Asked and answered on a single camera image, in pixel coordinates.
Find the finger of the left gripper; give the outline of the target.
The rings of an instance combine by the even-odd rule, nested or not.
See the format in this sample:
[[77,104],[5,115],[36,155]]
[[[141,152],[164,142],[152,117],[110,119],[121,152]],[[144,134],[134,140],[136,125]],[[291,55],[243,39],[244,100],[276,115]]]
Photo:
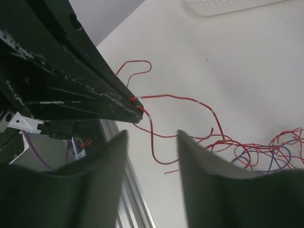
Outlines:
[[21,115],[48,122],[143,116],[67,0],[1,1],[0,91]]
[[97,51],[69,1],[28,0],[27,4],[62,48],[54,55],[55,60],[63,64],[55,67],[50,58],[45,57],[56,79],[36,83],[40,94],[29,97],[29,104],[141,106]]

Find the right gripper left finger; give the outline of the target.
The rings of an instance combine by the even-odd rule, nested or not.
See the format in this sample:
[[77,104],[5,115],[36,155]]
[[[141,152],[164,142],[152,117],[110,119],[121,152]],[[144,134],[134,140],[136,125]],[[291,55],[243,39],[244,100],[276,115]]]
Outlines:
[[128,132],[55,171],[0,168],[3,228],[113,228],[127,157]]

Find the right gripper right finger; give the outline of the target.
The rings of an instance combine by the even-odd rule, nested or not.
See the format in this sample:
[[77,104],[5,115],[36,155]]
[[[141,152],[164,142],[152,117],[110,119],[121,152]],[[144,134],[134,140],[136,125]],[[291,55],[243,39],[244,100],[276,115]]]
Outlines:
[[199,146],[182,130],[177,144],[190,228],[303,227],[303,170],[247,171]]

